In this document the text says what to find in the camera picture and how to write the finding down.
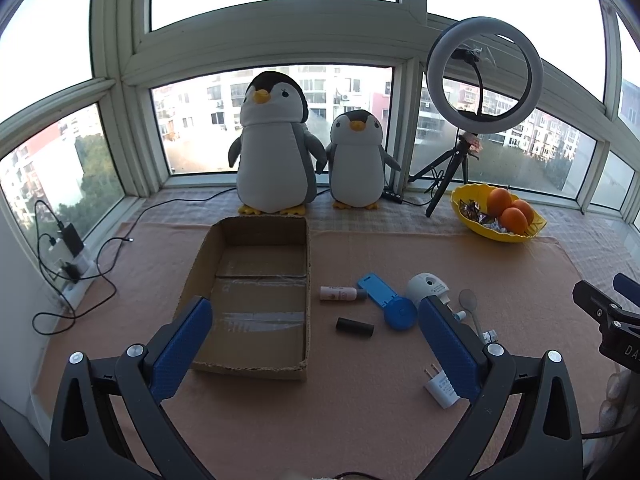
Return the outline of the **person hand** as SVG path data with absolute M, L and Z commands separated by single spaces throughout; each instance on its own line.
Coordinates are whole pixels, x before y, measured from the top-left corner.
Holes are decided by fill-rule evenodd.
M 608 378 L 605 400 L 600 405 L 596 431 L 623 428 L 631 424 L 639 413 L 639 375 L 623 368 Z M 622 440 L 622 434 L 585 440 L 582 455 L 587 466 L 600 468 L 612 449 Z

